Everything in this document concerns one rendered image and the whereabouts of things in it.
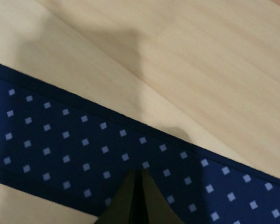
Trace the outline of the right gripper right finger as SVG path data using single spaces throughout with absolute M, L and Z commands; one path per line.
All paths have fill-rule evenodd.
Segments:
M 150 172 L 141 169 L 142 224 L 184 224 L 170 208 Z

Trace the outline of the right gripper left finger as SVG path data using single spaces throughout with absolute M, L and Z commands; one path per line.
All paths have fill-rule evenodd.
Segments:
M 129 169 L 109 206 L 94 224 L 135 224 L 135 169 Z

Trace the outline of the dark blue necktie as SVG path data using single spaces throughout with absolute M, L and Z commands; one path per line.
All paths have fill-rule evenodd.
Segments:
M 0 184 L 98 217 L 149 170 L 185 224 L 280 224 L 274 177 L 0 64 Z

